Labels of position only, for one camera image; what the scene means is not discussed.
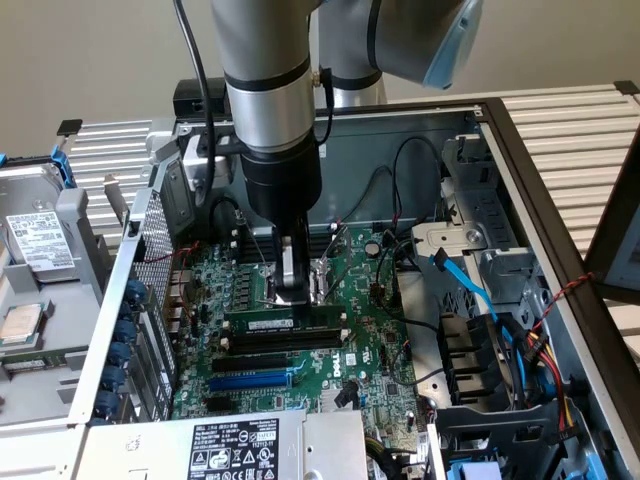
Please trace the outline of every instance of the power cable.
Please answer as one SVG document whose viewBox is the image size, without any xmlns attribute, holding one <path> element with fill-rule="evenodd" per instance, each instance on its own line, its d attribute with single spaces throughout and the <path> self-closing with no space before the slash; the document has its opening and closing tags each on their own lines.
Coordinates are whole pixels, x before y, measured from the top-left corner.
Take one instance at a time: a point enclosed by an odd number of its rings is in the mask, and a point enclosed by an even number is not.
<svg viewBox="0 0 640 480">
<path fill-rule="evenodd" d="M 196 186 L 195 202 L 196 207 L 202 207 L 209 196 L 211 195 L 211 187 L 213 185 L 213 179 L 216 172 L 216 133 L 215 126 L 213 124 L 213 108 L 211 106 L 211 97 L 209 95 L 209 85 L 207 83 L 207 76 L 204 72 L 202 65 L 202 58 L 198 51 L 198 45 L 196 39 L 191 31 L 187 14 L 184 11 L 182 0 L 173 0 L 173 5 L 176 9 L 176 15 L 178 16 L 178 22 L 184 35 L 184 39 L 187 42 L 189 48 L 189 54 L 191 55 L 191 62 L 193 68 L 196 71 L 196 78 L 198 80 L 198 86 L 200 87 L 200 95 L 202 97 L 202 106 L 204 110 L 204 123 L 207 130 L 207 168 L 205 172 L 204 185 Z"/>
</svg>

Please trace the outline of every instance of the blue pcie slot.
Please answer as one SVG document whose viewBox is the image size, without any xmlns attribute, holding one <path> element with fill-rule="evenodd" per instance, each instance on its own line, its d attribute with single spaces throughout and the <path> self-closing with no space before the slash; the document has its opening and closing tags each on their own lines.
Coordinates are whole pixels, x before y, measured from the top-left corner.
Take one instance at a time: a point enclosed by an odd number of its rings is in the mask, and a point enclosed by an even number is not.
<svg viewBox="0 0 640 480">
<path fill-rule="evenodd" d="M 286 370 L 256 372 L 214 377 L 209 381 L 211 392 L 248 390 L 251 388 L 291 387 L 292 373 Z"/>
</svg>

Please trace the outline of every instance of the green circuit board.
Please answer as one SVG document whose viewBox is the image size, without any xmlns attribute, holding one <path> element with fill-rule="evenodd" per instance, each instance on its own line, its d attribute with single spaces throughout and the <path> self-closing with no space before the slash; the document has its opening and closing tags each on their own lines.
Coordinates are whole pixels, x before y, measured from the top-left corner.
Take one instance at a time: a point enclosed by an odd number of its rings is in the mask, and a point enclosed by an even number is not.
<svg viewBox="0 0 640 480">
<path fill-rule="evenodd" d="M 381 234 L 368 229 L 352 229 L 352 268 L 325 304 L 346 308 L 351 333 L 342 348 L 289 352 L 289 364 L 302 367 L 293 376 L 290 387 L 227 391 L 212 394 L 212 360 L 224 357 L 220 347 L 220 331 L 225 311 L 262 309 L 266 314 L 274 307 L 265 300 L 265 266 L 235 265 L 226 257 L 222 246 L 201 249 L 192 259 L 190 269 L 198 289 L 193 305 L 207 304 L 208 317 L 198 324 L 198 337 L 193 336 L 188 322 L 180 329 L 177 360 L 179 379 L 173 402 L 173 419 L 215 415 L 207 409 L 207 399 L 220 396 L 233 402 L 233 410 L 221 414 L 256 413 L 304 409 L 309 413 L 335 410 L 333 398 L 344 383 L 358 383 L 360 410 L 367 434 L 381 438 L 390 447 L 415 449 L 417 424 L 407 426 L 408 412 L 419 417 L 413 387 L 396 384 L 380 362 L 380 350 L 386 348 L 387 361 L 394 358 L 407 339 L 403 324 L 391 319 L 370 300 L 370 284 L 375 280 L 378 259 L 369 259 L 365 244 L 381 243 Z M 330 260 L 330 270 L 346 269 L 347 253 Z M 391 260 L 385 260 L 380 283 L 391 288 Z M 398 361 L 397 375 L 406 381 L 414 379 L 410 362 Z"/>
</svg>

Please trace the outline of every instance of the blue tab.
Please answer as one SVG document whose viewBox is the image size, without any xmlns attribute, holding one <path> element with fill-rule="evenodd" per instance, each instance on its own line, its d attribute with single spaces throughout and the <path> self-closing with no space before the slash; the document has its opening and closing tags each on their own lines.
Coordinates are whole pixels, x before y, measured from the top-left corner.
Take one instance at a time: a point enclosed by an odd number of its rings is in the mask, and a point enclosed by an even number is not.
<svg viewBox="0 0 640 480">
<path fill-rule="evenodd" d="M 73 172 L 71 171 L 69 158 L 66 153 L 60 150 L 58 145 L 55 145 L 53 150 L 51 150 L 51 161 L 60 169 L 64 186 L 66 188 L 76 188 L 76 182 L 73 179 Z"/>
</svg>

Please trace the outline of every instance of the power supply label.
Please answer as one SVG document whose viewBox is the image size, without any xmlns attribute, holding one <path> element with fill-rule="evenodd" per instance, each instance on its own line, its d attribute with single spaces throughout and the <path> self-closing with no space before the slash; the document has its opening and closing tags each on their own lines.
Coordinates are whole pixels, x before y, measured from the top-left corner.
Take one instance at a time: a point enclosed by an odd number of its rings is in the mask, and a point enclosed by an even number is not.
<svg viewBox="0 0 640 480">
<path fill-rule="evenodd" d="M 278 422 L 196 425 L 187 480 L 276 480 Z"/>
</svg>

